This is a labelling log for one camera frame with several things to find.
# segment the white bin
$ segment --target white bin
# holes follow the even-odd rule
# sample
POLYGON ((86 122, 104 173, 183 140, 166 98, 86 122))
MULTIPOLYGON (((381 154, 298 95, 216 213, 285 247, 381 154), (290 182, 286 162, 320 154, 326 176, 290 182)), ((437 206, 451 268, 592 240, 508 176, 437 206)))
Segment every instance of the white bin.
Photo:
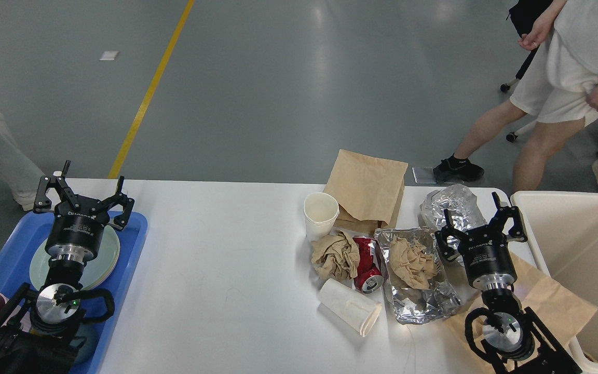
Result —
MULTIPOLYGON (((511 202, 523 215, 539 269, 598 306, 598 194, 523 191, 511 202)), ((583 355, 598 361, 598 311, 569 349, 585 372, 598 372, 583 355)))

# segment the white plate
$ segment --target white plate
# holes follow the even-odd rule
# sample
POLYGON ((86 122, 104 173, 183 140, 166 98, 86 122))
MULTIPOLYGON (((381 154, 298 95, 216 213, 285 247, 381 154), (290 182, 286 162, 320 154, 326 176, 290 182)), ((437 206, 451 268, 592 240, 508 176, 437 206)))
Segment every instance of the white plate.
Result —
MULTIPOLYGON (((31 265, 29 265, 29 279, 37 290, 45 284, 45 278, 48 275, 48 270, 50 270, 50 265, 48 265, 50 255, 45 252, 46 243, 47 239, 36 249, 36 253, 31 259, 31 265)), ((83 276, 80 278, 80 283, 84 286, 83 289, 98 287, 105 281, 114 270, 118 258, 119 237, 111 226, 105 226, 98 256, 87 262, 83 276)))

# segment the gray floor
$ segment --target gray floor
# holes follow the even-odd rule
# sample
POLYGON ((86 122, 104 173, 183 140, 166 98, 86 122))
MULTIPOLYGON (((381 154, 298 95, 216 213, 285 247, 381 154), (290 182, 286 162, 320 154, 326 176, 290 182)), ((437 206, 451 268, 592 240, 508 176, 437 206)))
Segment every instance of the gray floor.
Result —
MULTIPOLYGON (((325 183, 338 149, 433 166, 507 97, 526 55, 513 3, 196 0, 121 173, 325 183)), ((43 171, 106 177, 185 5, 0 0, 0 112, 43 171)), ((477 152, 477 185, 510 193, 523 142, 477 152)), ((598 192, 596 149, 598 122, 539 188, 598 192)), ((0 248, 22 215, 0 180, 0 248)))

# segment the paper bag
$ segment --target paper bag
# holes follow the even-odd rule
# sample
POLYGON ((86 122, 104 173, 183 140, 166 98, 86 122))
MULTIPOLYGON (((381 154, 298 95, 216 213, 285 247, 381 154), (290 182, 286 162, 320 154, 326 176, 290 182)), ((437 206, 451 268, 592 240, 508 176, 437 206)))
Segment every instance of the paper bag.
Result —
POLYGON ((396 227, 406 170, 407 163, 341 149, 324 188, 341 207, 334 226, 370 234, 396 227))
MULTIPOLYGON (((541 322, 555 336, 565 348, 576 334, 592 319, 598 307, 563 287, 557 281, 544 274, 534 266, 525 262, 515 254, 511 253, 513 267, 517 273, 518 280, 513 284, 513 293, 520 300, 522 308, 530 307, 539 317, 541 322)), ((470 351, 465 340, 465 317, 470 311, 484 307, 481 301, 481 293, 474 294, 472 300, 468 301, 455 316, 446 320, 460 342, 470 351)), ((473 324, 474 341, 480 349, 482 336, 483 318, 478 318, 473 324)), ((492 366, 472 352, 472 357, 482 362, 484 372, 494 373, 492 366)))

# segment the black sneaker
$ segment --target black sneaker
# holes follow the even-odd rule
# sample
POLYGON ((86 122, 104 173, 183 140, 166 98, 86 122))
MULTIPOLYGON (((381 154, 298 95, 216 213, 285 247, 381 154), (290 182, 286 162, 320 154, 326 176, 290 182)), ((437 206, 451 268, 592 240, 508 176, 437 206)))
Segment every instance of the black sneaker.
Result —
POLYGON ((432 175, 435 176, 435 181, 444 183, 450 179, 461 179, 464 182, 474 182, 480 180, 484 176, 484 169, 477 166, 470 161, 467 161, 458 168, 452 168, 447 159, 432 169, 432 175))

